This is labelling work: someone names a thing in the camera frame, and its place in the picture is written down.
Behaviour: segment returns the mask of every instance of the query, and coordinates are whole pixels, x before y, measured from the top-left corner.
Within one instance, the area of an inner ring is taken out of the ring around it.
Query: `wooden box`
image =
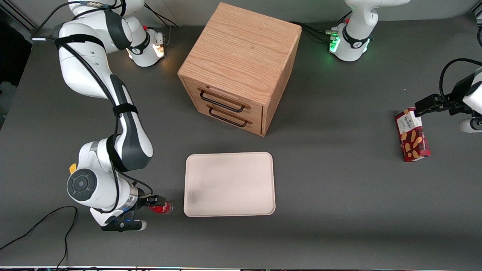
[[[265,136],[301,27],[220,3],[178,71],[196,109]]]

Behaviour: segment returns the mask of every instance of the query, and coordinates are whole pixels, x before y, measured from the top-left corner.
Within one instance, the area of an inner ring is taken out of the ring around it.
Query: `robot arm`
[[[160,58],[152,43],[156,33],[151,35],[139,26],[135,17],[125,20],[105,10],[57,28],[55,44],[66,84],[79,94],[108,99],[122,128],[120,135],[116,128],[112,136],[82,146],[79,164],[72,165],[67,181],[69,196],[91,208],[102,230],[143,230],[146,222],[134,219],[136,210],[148,206],[154,212],[169,213],[172,209],[165,198],[152,195],[152,191],[146,194],[122,173],[146,167],[153,155],[129,91],[107,63],[108,52],[135,49],[132,43],[139,41],[140,35],[147,46],[132,59],[137,64],[136,60],[153,64]]]
[[[342,22],[331,31],[341,33],[333,40],[330,52],[343,61],[355,61],[366,52],[369,36],[378,22],[375,8],[404,5],[410,0],[345,0],[352,15],[348,23]]]
[[[450,115],[471,114],[472,117],[460,123],[460,130],[466,133],[482,132],[482,68],[455,84],[451,93],[429,95],[415,103],[415,116],[420,117],[431,112],[448,110]]]

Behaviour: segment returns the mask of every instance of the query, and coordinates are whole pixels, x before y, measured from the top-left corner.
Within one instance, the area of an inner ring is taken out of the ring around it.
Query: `gray table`
[[[328,27],[330,24],[318,25]],[[154,147],[133,172],[174,203],[138,212],[142,232],[103,232],[87,207],[69,241],[68,265],[286,269],[482,268],[480,134],[467,116],[423,118],[432,157],[404,163],[394,116],[435,93],[453,58],[481,59],[473,15],[381,22],[359,61],[344,63],[303,35],[293,74],[265,138],[196,112],[176,72],[201,27],[172,32],[167,58],[139,68],[126,52],[109,64],[130,89]],[[455,64],[446,89],[476,66]],[[106,100],[62,80],[53,44],[35,44],[0,132],[0,243],[51,210],[71,205],[68,167],[86,142],[109,136]],[[267,217],[188,218],[182,211],[190,154],[268,151],[276,211]],[[0,252],[2,265],[56,265],[72,210]]]

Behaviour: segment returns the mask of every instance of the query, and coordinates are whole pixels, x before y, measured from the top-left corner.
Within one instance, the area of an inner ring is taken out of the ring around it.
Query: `white wall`
[[[66,0],[12,0],[12,2],[40,24],[60,3]],[[179,25],[205,25],[220,0],[146,0],[154,10]],[[258,13],[287,21],[322,22],[336,21],[349,8],[343,0],[223,0]],[[378,9],[380,20],[443,19],[466,13],[477,0],[412,0],[406,5]],[[160,26],[157,18],[147,9],[135,14],[144,25]],[[70,20],[68,7],[59,10],[46,24],[46,28]]]

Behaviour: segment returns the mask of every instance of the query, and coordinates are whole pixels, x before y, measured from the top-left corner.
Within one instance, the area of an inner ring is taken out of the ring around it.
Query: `black metal handle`
[[[204,94],[204,90],[201,90],[201,94],[199,94],[199,96],[201,96],[201,99],[205,100],[206,102],[210,102],[210,103],[213,103],[213,104],[215,104],[215,105],[217,105],[217,106],[220,106],[220,107],[222,107],[222,108],[224,108],[224,109],[231,110],[231,111],[236,112],[236,113],[239,113],[239,112],[241,112],[241,111],[244,109],[244,105],[241,105],[241,108],[240,108],[240,109],[235,109],[235,108],[232,108],[232,107],[229,107],[229,106],[225,106],[225,105],[223,105],[223,104],[221,104],[221,103],[218,103],[218,102],[216,102],[216,101],[213,101],[213,100],[211,100],[211,99],[208,99],[208,98],[204,97],[203,94]]]
[[[213,108],[210,107],[210,108],[209,108],[209,115],[211,115],[211,116],[213,116],[213,117],[215,117],[215,118],[217,118],[217,119],[220,119],[220,120],[222,120],[222,121],[225,121],[225,122],[227,122],[227,123],[230,123],[230,124],[232,124],[232,125],[235,125],[235,126],[237,126],[237,127],[243,128],[243,127],[246,126],[246,124],[248,124],[248,121],[244,121],[243,124],[235,123],[235,122],[230,121],[230,120],[228,120],[228,119],[225,119],[225,118],[223,118],[223,117],[221,117],[221,116],[214,115],[214,114],[212,113],[212,111],[213,111]]]

